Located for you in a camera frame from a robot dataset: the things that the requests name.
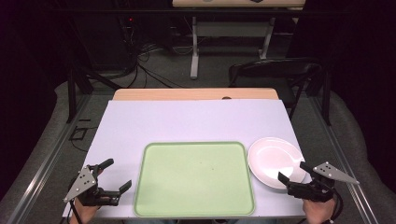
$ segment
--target black chair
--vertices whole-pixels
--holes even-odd
[[[304,84],[321,70],[317,59],[289,58],[265,59],[253,63],[235,64],[230,67],[230,86],[236,88],[273,88],[291,119]]]

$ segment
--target light green plastic tray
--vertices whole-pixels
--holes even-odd
[[[237,142],[146,147],[134,212],[139,217],[229,217],[253,212],[244,147]]]

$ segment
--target dark background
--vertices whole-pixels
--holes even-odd
[[[145,4],[141,7],[156,7],[159,6],[157,3],[155,0],[145,1],[141,2]],[[7,0],[1,4],[3,113],[0,168],[4,175],[0,198],[3,198],[45,129],[56,104],[54,89],[66,81],[72,60],[78,59],[94,67],[92,55],[100,55],[92,53],[95,47],[87,49],[84,39],[73,35],[67,20],[50,17],[36,1]],[[169,7],[169,2],[161,7]],[[309,0],[305,10],[346,7],[343,1],[316,3]],[[387,1],[376,1],[375,4],[365,1],[354,8],[359,19],[350,24],[345,19],[300,19],[289,56],[315,56],[321,60],[327,60],[329,55],[336,56],[331,58],[331,61],[337,59],[331,67],[332,90],[345,100],[361,126],[370,163],[383,182],[396,192],[396,175],[392,174],[396,159],[396,102],[393,98],[396,88],[396,6]],[[170,22],[168,18],[155,18],[142,21],[142,25],[155,42],[169,46],[169,31],[163,28],[169,27]],[[149,24],[162,27],[161,34],[152,33]],[[345,48],[334,51],[331,43],[346,24],[349,24],[349,35],[343,37]],[[104,40],[113,42],[118,46],[117,52],[128,57],[129,51],[123,52],[125,48],[120,43],[122,34],[119,30],[111,24],[102,25],[105,31],[114,32],[115,36]],[[120,64],[103,64],[110,64],[108,67],[112,69],[124,69],[129,66],[126,62],[128,60],[120,59]]]

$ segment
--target white paper plate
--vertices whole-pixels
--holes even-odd
[[[302,182],[305,171],[300,168],[303,154],[291,143],[275,137],[262,138],[250,147],[247,154],[251,172],[265,185],[275,189],[286,186],[277,179],[278,172],[290,181]]]

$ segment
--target desk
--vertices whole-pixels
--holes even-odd
[[[224,96],[233,99],[220,100]],[[144,148],[149,143],[238,141],[248,150],[256,140],[267,136],[283,138],[299,148],[275,90],[118,90],[108,103],[84,164],[112,158],[114,164],[100,176],[99,186],[114,190],[129,179],[133,184],[122,195],[119,206],[104,206],[97,217],[136,218],[134,194]],[[285,190],[265,186],[253,175],[251,181],[256,209],[249,217],[304,215],[301,200]]]
[[[305,0],[264,0],[260,3],[250,0],[173,0],[172,2],[174,7],[303,7],[304,3]],[[274,24],[275,18],[271,18],[268,22],[246,23],[197,21],[196,17],[192,17],[191,78],[198,78],[198,36],[265,36],[262,49],[259,49],[260,59],[265,59]]]

